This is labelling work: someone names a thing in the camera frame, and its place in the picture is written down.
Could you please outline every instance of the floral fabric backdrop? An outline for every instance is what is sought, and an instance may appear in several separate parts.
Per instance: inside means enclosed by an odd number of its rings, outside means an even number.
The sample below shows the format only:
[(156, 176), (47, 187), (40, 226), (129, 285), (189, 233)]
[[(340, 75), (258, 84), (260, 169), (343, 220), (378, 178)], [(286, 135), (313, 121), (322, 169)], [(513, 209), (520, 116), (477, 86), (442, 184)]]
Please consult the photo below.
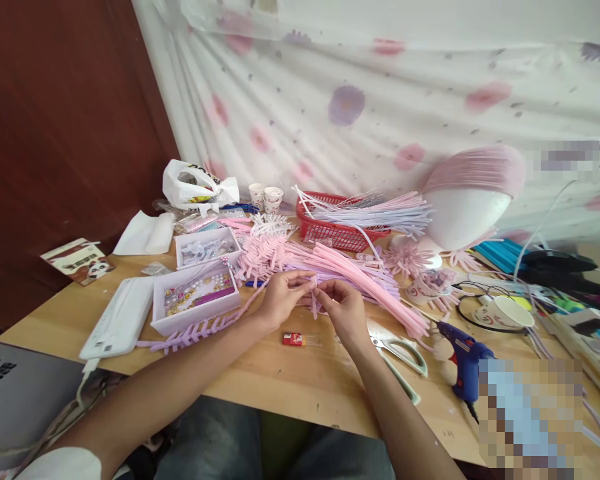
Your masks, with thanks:
[[(405, 16), (409, 29), (390, 23), (390, 8), (371, 18), (373, 2), (251, 3), (155, 0), (177, 83), (163, 98), (193, 146), (181, 146), (182, 159), (237, 177), (244, 193), (260, 182), (283, 188), (288, 202), (294, 184), (392, 197), (417, 190), (458, 151), (506, 143), (525, 154), (528, 174), (498, 227), (524, 241), (574, 170), (591, 164), (572, 160), (600, 159), (600, 10), (564, 19), (597, 22), (568, 38), (552, 37), (560, 25), (525, 23), (501, 38), (485, 27), (456, 41), (429, 35), (420, 18)], [(513, 38), (520, 31), (526, 37)], [(581, 142), (538, 152), (558, 141)], [(588, 157), (559, 152), (596, 142)], [(570, 186), (541, 233), (550, 244), (600, 241), (600, 173)]]

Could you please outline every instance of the finger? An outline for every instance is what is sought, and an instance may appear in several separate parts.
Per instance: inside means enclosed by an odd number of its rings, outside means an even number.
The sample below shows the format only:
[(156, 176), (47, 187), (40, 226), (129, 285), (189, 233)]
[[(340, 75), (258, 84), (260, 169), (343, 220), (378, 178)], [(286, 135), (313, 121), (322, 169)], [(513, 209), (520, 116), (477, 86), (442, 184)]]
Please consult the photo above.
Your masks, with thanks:
[(287, 284), (289, 284), (291, 280), (296, 280), (300, 277), (314, 277), (315, 272), (312, 272), (311, 270), (289, 270), (286, 272), (278, 273), (277, 275), (280, 275), (280, 278), (284, 278)]
[(331, 313), (332, 310), (338, 306), (338, 303), (330, 298), (324, 291), (320, 289), (315, 289), (313, 291), (314, 295), (318, 302), (322, 303), (322, 306), (325, 308), (327, 313)]
[(306, 294), (308, 294), (311, 291), (311, 287), (312, 287), (312, 283), (306, 282), (296, 288), (291, 289), (291, 291), (293, 292), (294, 295), (297, 296), (297, 298), (301, 298), (301, 297), (304, 297)]
[(324, 290), (327, 293), (330, 293), (329, 290), (331, 290), (333, 292), (333, 297), (340, 297), (342, 299), (345, 299), (350, 295), (355, 295), (356, 293), (359, 293), (358, 290), (356, 290), (352, 284), (347, 283), (344, 280), (338, 279), (332, 279), (327, 280), (326, 282), (322, 282), (320, 285), (318, 285), (318, 288), (320, 290)]
[(298, 285), (302, 285), (304, 283), (310, 283), (310, 282), (311, 282), (311, 280), (300, 277), (300, 278), (296, 278), (294, 280), (289, 280), (287, 285), (289, 287), (297, 287)]

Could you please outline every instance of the plastic basket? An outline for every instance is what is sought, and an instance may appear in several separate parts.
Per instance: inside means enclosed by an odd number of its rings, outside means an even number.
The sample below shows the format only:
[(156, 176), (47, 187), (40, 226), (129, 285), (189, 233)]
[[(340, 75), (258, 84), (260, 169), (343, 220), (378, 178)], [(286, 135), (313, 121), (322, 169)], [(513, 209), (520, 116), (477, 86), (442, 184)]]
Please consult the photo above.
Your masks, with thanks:
[[(346, 197), (329, 195), (328, 193), (311, 191), (305, 193), (320, 201), (330, 203), (331, 205), (342, 203), (347, 200)], [(355, 199), (348, 201), (348, 203), (353, 202), (355, 202)], [(307, 208), (309, 211), (313, 211), (314, 206), (307, 205)], [(302, 238), (302, 241), (331, 238), (333, 240), (333, 248), (352, 252), (362, 252), (369, 247), (366, 238), (360, 233), (360, 230), (346, 225), (336, 225), (334, 223), (314, 220), (306, 215), (305, 212), (305, 206), (300, 202), (300, 197), (298, 197), (295, 204), (295, 213), (300, 220), (300, 237)], [(391, 233), (391, 230), (386, 230), (382, 227), (374, 227), (372, 229), (366, 229), (365, 233), (369, 236), (369, 240), (374, 243), (376, 240), (388, 236), (388, 234)]]

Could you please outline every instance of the hand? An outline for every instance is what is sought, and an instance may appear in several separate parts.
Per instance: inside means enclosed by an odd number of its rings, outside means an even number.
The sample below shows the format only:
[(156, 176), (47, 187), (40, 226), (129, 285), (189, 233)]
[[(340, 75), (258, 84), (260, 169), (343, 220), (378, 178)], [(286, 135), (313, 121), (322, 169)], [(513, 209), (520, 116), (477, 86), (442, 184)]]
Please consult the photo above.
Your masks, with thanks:
[(342, 280), (327, 280), (313, 294), (329, 314), (345, 347), (370, 342), (365, 302), (358, 290)]
[(312, 271), (289, 270), (271, 277), (265, 298), (254, 313), (268, 333), (278, 330), (298, 301), (311, 292), (312, 281), (306, 277), (313, 276)]

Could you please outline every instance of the pixelated area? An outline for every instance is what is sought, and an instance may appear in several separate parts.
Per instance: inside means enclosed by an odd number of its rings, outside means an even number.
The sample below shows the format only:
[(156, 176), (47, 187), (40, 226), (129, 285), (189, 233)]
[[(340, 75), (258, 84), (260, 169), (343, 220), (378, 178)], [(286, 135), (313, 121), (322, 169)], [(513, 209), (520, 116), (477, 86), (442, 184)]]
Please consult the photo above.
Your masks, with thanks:
[(600, 142), (598, 140), (542, 141), (528, 152), (533, 180), (598, 181)]
[(582, 476), (582, 362), (480, 360), (480, 454), (507, 479)]

